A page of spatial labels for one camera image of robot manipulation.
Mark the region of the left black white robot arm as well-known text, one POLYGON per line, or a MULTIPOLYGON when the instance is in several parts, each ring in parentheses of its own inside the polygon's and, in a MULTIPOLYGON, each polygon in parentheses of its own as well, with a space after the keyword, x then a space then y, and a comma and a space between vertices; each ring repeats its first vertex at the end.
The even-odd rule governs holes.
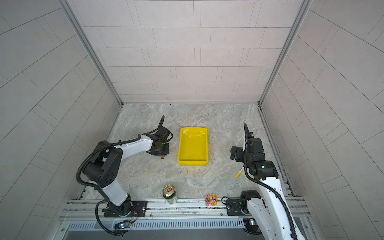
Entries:
POLYGON ((172 138, 173 133, 169 129, 159 126, 132 140, 117 143, 101 141, 79 166, 76 180, 80 185, 94 188, 104 197, 108 203, 106 217, 126 217, 134 206, 131 196, 117 180, 122 161, 141 152, 164 157, 169 153, 172 138))

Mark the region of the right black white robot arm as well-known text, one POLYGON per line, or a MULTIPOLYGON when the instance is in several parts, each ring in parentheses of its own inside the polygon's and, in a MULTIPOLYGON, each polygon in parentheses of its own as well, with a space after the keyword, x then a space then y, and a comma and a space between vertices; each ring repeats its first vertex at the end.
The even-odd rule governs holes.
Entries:
POLYGON ((243 191, 241 211, 256 221, 266 240, 304 240, 283 194, 275 164, 265 158, 262 140, 245 128, 244 147, 231 147, 230 159, 243 164, 248 180, 260 191, 243 191))

